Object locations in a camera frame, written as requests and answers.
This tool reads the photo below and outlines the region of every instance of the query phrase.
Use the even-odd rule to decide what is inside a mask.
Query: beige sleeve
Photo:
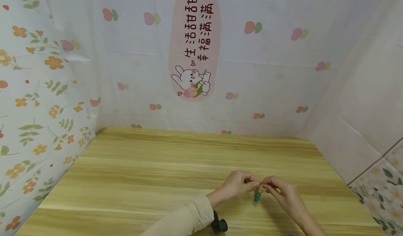
[[[140,236],[188,236],[208,226],[214,220],[213,209],[206,196],[169,213]]]

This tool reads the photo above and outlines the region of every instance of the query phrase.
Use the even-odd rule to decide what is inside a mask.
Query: wood grain
[[[127,127],[102,130],[18,235],[139,235],[236,169],[297,183],[329,235],[384,235],[310,141]],[[217,212],[227,236],[303,235],[266,193]]]

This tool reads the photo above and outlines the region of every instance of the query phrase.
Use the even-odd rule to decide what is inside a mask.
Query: black object
[[[214,220],[213,222],[211,222],[210,226],[215,234],[228,231],[228,225],[226,224],[225,220],[218,220],[218,215],[217,212],[215,212],[215,210],[214,210]]]

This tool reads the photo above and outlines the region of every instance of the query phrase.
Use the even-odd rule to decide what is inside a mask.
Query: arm
[[[208,226],[214,220],[213,209],[228,199],[240,196],[259,186],[249,172],[233,171],[222,186],[207,196],[166,215],[141,236],[188,236]]]
[[[271,176],[262,181],[262,187],[273,195],[306,236],[326,236],[319,223],[309,214],[295,185]]]

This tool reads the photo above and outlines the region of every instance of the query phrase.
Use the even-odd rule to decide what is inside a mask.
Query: jewelry
[[[259,186],[255,189],[254,197],[255,197],[255,202],[259,201],[260,196],[262,195],[263,190],[260,189],[260,186],[262,183],[259,183]]]

